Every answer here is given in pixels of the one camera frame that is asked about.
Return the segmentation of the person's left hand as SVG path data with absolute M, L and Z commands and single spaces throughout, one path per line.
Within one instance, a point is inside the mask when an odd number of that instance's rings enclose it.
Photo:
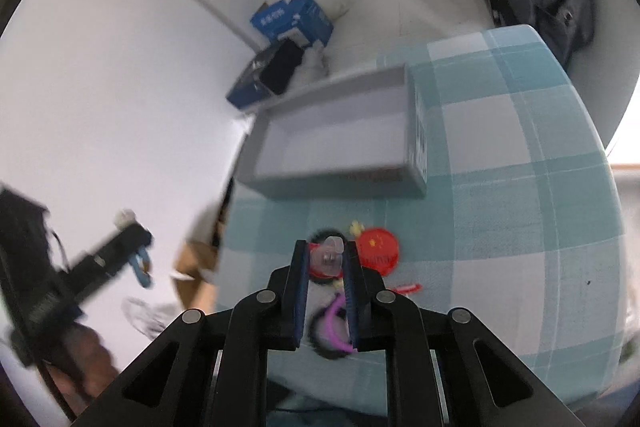
M 90 327 L 74 324 L 62 337 L 62 346 L 78 369 L 78 376 L 68 375 L 55 364 L 47 364 L 47 369 L 68 406 L 80 415 L 115 380 L 119 370 L 100 335 Z

